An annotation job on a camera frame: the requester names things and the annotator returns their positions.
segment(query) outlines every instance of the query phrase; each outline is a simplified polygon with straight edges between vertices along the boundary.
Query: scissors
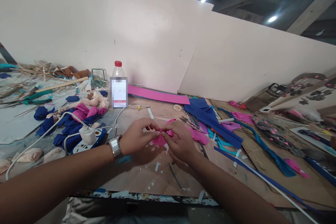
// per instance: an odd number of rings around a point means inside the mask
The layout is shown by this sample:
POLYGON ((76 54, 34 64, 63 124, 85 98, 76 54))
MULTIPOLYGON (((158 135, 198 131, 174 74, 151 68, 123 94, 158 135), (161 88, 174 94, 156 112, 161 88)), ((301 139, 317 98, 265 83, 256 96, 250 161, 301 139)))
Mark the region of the scissors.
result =
POLYGON ((198 127, 198 126, 196 126, 195 124, 193 124, 192 122, 190 122, 190 121, 189 121, 187 118, 185 118, 184 116, 180 117, 180 119, 181 119, 184 123, 186 123, 187 125, 189 125, 190 127, 192 127, 193 129, 195 129, 195 130, 197 130, 197 131, 199 131, 199 132, 203 132, 203 131, 201 130, 200 127, 198 127))
POLYGON ((44 104, 44 103, 48 103, 48 102, 51 102, 52 99, 45 99, 45 100, 35 100, 36 98, 39 98, 43 95, 47 95, 47 94, 50 94, 52 93, 53 91, 52 90, 46 90, 46 91, 42 91, 42 92, 39 92, 39 93, 35 93, 34 92, 37 90, 37 88, 34 88, 28 96, 26 96, 24 99, 22 100, 17 100, 17 101, 10 101, 10 102, 6 102, 6 103, 1 103, 1 104, 8 104, 4 107, 1 107, 1 108, 6 108, 6 107, 12 107, 12 106, 16 106, 18 104, 25 104, 25 105, 28 105, 28 104, 33 104, 33 105, 38 105, 38 104, 44 104))

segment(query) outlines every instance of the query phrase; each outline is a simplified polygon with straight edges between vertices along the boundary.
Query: wristwatch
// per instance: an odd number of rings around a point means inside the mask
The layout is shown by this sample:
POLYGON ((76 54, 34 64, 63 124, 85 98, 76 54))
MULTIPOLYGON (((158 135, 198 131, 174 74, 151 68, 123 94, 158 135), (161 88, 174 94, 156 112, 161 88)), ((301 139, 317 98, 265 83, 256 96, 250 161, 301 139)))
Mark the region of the wristwatch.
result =
POLYGON ((106 141, 106 144, 109 144, 112 149, 112 153, 114 156, 114 160, 117 161, 121 159, 124 155, 121 153, 121 149, 119 146, 119 140, 122 137, 122 135, 117 135, 115 138, 112 138, 110 140, 106 141))

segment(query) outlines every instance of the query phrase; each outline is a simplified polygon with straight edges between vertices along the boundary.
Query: masking tape roll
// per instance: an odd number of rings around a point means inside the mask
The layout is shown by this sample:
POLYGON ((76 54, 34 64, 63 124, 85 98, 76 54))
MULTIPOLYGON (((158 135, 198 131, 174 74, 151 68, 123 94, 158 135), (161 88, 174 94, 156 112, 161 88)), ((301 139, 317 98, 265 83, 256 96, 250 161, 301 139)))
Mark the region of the masking tape roll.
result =
POLYGON ((176 111, 181 111, 181 110, 182 110, 182 107, 181 107, 180 105, 175 104, 175 105, 174 105, 174 109, 175 109, 176 111))

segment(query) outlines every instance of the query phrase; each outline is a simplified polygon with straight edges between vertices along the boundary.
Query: white wall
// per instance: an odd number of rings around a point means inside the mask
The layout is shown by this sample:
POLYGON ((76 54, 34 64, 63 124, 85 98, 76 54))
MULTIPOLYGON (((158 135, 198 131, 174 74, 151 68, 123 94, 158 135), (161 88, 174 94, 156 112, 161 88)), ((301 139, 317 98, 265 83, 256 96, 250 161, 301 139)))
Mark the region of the white wall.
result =
POLYGON ((211 4, 197 0, 1 0, 0 41, 19 63, 78 70, 120 60, 130 83, 177 92, 211 4))
POLYGON ((334 45, 210 12, 179 92, 242 102, 274 82, 335 69, 334 45))

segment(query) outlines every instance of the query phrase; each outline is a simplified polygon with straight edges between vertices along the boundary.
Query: human hand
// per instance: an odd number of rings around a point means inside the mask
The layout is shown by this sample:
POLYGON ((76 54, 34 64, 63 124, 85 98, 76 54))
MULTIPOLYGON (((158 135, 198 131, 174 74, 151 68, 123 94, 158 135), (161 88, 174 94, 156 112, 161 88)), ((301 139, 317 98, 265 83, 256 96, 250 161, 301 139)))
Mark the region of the human hand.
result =
POLYGON ((119 140, 121 153, 127 156, 141 150, 149 144, 150 141, 160 136, 161 133, 159 130, 160 127, 158 124, 150 118, 141 118, 134 121, 119 140), (145 135, 143 132, 144 128, 146 128, 146 130, 156 131, 145 135))
POLYGON ((181 161, 188 165, 198 159, 199 152, 195 148, 194 140, 191 133, 187 130, 181 121, 173 121, 161 128, 163 138, 167 142, 173 154, 181 161), (174 132, 171 138, 165 131, 172 130, 174 132))

